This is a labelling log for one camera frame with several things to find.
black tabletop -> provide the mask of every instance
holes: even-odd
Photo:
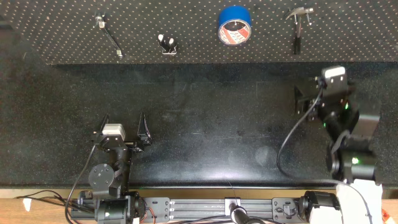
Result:
[[[141,112],[153,145],[133,155],[131,187],[306,187],[300,179],[330,178],[322,124],[303,123],[282,155],[282,167],[298,179],[278,171],[276,154],[299,119],[294,84],[336,64],[357,83],[358,99],[382,101],[372,143],[377,177],[398,186],[396,63],[51,67],[18,45],[2,48],[1,187],[70,187],[101,118],[109,114],[134,140]],[[95,152],[80,187],[91,167],[107,160]]]

black pegboard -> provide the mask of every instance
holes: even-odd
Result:
[[[226,46],[217,36],[222,9],[241,5],[251,13],[252,36]],[[288,8],[313,7],[312,25],[303,17],[302,54],[293,55],[293,19]],[[122,60],[99,30],[105,12],[109,31],[126,55]],[[48,64],[232,63],[309,61],[397,61],[398,2],[394,0],[230,1],[2,1],[0,14]],[[179,51],[164,56],[156,38],[177,39]]]

roll of tape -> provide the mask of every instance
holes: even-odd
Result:
[[[218,18],[218,37],[227,45],[239,45],[251,35],[250,13],[242,6],[231,6],[222,10]]]

hammer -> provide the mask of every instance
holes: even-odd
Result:
[[[308,15],[309,13],[313,13],[313,8],[304,8],[304,7],[298,7],[296,9],[290,10],[286,15],[285,19],[288,19],[292,16],[294,16],[294,21],[296,23],[296,38],[294,40],[294,54],[295,55],[299,55],[300,51],[301,51],[301,15],[306,14],[307,15],[307,19],[308,19],[308,23],[311,25],[310,22],[310,16]]]

